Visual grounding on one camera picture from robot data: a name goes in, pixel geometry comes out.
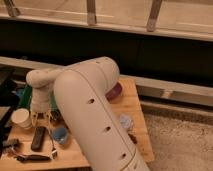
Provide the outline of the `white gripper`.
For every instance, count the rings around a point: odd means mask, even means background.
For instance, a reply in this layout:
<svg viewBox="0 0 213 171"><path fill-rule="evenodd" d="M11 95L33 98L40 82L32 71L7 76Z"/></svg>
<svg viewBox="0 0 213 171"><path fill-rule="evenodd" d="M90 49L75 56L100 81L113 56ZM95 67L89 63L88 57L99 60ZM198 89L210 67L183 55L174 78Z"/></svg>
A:
<svg viewBox="0 0 213 171"><path fill-rule="evenodd" d="M48 126L51 125L52 113L48 111L50 109L50 92L47 87L33 88L30 112L32 126L37 125L38 113L45 113L45 120Z"/></svg>

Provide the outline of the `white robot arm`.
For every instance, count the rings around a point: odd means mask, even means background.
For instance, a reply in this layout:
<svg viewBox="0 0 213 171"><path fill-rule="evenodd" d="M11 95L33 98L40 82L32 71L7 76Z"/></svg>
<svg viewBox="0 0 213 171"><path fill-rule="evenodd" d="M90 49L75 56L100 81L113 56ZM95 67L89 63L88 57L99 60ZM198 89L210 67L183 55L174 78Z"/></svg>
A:
<svg viewBox="0 0 213 171"><path fill-rule="evenodd" d="M30 109L45 113L54 97L93 171L150 171L106 99L118 78L118 65L108 57L32 70L26 76Z"/></svg>

